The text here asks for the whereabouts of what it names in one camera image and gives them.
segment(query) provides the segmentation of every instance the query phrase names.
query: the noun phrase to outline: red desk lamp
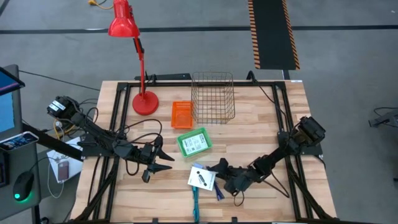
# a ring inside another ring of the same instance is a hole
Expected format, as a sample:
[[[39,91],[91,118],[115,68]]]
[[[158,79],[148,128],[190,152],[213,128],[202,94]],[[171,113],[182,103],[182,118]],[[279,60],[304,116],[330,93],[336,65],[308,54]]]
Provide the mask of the red desk lamp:
[[[127,0],[114,0],[114,20],[112,21],[108,34],[112,37],[133,37],[134,45],[141,63],[141,90],[132,100],[132,107],[141,115],[150,115],[159,106],[159,100],[155,93],[145,91],[144,81],[144,49],[139,40],[139,29],[132,15],[132,7]]]

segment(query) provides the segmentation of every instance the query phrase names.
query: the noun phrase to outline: green box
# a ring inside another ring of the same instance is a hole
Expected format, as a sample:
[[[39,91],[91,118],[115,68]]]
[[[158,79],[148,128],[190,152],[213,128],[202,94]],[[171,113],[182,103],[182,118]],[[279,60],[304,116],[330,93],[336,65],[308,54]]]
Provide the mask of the green box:
[[[185,140],[185,139],[187,139],[187,138],[197,136],[197,135],[199,135],[199,134],[203,134],[203,136],[205,137],[205,141],[206,141],[208,147],[207,147],[207,148],[204,148],[204,149],[200,149],[199,151],[193,152],[193,153],[191,153],[191,154],[188,155],[187,152],[186,152],[186,150],[185,150],[185,148],[184,148],[184,145],[183,145],[183,142],[182,142],[182,141]],[[209,148],[211,148],[211,147],[213,146],[213,143],[212,143],[212,141],[211,141],[209,135],[207,134],[207,131],[206,131],[205,128],[199,128],[199,129],[190,131],[190,132],[188,132],[187,134],[183,134],[183,135],[181,135],[181,136],[179,136],[179,137],[177,138],[177,142],[178,142],[178,146],[180,147],[182,156],[183,156],[184,158],[193,156],[193,155],[195,155],[195,154],[198,154],[199,152],[203,152],[203,151],[205,151],[205,150],[207,150],[207,149],[209,149]]]

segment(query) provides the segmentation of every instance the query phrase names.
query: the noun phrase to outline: lamp shade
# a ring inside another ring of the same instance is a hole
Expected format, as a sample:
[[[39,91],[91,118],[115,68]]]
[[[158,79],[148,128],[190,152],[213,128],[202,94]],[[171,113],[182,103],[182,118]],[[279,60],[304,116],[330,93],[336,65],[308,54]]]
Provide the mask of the lamp shade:
[[[132,15],[132,8],[127,0],[114,0],[114,19],[108,34],[112,37],[138,37],[139,29]]]

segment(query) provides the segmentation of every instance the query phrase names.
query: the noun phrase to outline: black mat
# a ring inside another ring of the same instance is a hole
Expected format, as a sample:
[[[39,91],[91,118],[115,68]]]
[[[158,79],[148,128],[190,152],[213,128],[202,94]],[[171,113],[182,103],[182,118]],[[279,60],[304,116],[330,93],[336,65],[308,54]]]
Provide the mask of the black mat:
[[[285,0],[248,0],[248,4],[255,67],[300,69]]]

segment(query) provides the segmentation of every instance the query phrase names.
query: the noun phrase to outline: floor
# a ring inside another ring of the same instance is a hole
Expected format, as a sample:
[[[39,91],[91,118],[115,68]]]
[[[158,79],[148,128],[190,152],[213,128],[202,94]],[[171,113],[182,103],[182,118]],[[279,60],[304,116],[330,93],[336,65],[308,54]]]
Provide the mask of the floor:
[[[107,28],[113,19],[113,11],[90,7],[86,1],[6,2],[0,30]],[[249,25],[243,0],[130,3],[139,27]],[[287,5],[293,26],[398,24],[396,0],[287,0]],[[398,188],[392,178],[398,177],[398,130],[370,128],[368,120],[376,117],[376,107],[397,106],[398,30],[294,31],[294,37],[301,70],[290,76],[303,80],[312,115],[326,129],[322,147],[338,217],[396,223]],[[141,39],[148,73],[218,70],[241,79],[254,70],[250,32],[143,33]],[[15,63],[21,70],[93,88],[100,88],[103,80],[131,80],[139,71],[131,40],[107,34],[0,35],[0,44],[0,66]],[[282,78],[275,70],[255,74]],[[23,117],[39,129],[52,125],[45,109],[54,97],[98,97],[97,91],[32,75],[22,73],[20,78],[27,85],[21,90]],[[40,165],[44,174],[46,168]],[[73,204],[77,183],[78,177],[68,181],[60,199],[43,199],[42,216],[61,222]],[[0,223],[30,223],[30,211]]]

